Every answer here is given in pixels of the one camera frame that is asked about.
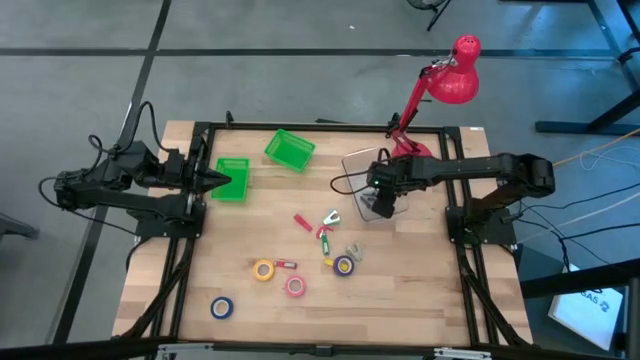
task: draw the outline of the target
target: green container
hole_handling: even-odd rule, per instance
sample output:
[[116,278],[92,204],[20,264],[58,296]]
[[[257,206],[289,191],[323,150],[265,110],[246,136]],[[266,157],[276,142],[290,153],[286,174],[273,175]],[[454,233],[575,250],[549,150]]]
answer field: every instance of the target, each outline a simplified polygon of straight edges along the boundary
[[302,172],[311,160],[311,154],[315,148],[314,143],[278,129],[269,146],[264,149],[264,153],[278,164]]
[[219,201],[244,202],[249,185],[249,159],[219,158],[216,171],[231,178],[231,182],[211,191],[211,198]]

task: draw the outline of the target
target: red lamp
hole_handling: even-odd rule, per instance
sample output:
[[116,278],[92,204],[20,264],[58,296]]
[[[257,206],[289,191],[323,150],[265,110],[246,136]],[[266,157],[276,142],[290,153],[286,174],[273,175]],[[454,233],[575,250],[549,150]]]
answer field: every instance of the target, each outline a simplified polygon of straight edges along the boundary
[[478,73],[473,67],[480,55],[480,40],[473,35],[463,35],[456,40],[451,58],[436,62],[420,71],[409,102],[402,115],[394,115],[390,136],[396,142],[392,156],[404,154],[432,156],[423,144],[409,139],[405,131],[418,112],[418,105],[428,91],[431,96],[446,104],[463,104],[478,93]]

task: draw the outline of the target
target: gray floor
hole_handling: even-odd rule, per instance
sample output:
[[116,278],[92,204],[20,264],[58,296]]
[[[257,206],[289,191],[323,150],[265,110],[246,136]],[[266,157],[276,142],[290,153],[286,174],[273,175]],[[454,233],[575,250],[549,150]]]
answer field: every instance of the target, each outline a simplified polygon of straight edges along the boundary
[[[6,0],[0,5],[0,47],[146,47],[160,4]],[[615,2],[598,4],[619,45],[633,45]],[[403,1],[388,0],[174,1],[160,47],[448,48],[458,35],[474,33],[487,49],[607,48],[584,4],[457,0],[426,33],[429,17]],[[312,122],[320,117],[381,124],[402,110],[418,69],[427,61],[157,58],[145,99],[154,103],[161,128],[168,119],[221,120],[226,110],[238,121]],[[88,134],[99,135],[105,144],[115,141],[141,63],[139,57],[0,57],[0,211],[41,229],[37,241],[6,237],[0,243],[0,347],[46,341],[86,225],[47,205],[36,185],[45,176],[89,164],[95,153]],[[637,68],[635,60],[632,67]],[[610,60],[481,58],[477,68],[481,88],[474,101],[455,107],[424,104],[415,123],[483,126],[493,153],[532,152],[559,160],[611,138],[541,135],[533,130],[534,121],[588,121],[629,94],[619,66]],[[624,121],[638,123],[639,118],[634,112]],[[138,137],[152,146],[148,120]],[[620,145],[640,143],[626,140]],[[640,162],[640,152],[629,148],[608,155]],[[607,160],[591,171],[573,162],[557,169],[556,194],[528,203],[563,204],[635,183],[638,175],[637,167]],[[562,223],[625,196],[544,214]],[[637,200],[564,230],[573,234],[638,222],[635,209]],[[532,214],[526,218],[539,221]],[[134,227],[122,212],[111,211],[108,220]],[[520,225],[516,230],[520,239],[538,231]],[[607,261],[622,261],[640,256],[638,234],[637,228],[625,229],[581,243]],[[103,231],[71,340],[109,337],[131,245],[130,236]],[[548,235],[527,246],[555,258],[561,254]],[[569,250],[579,267],[600,264],[575,245]]]

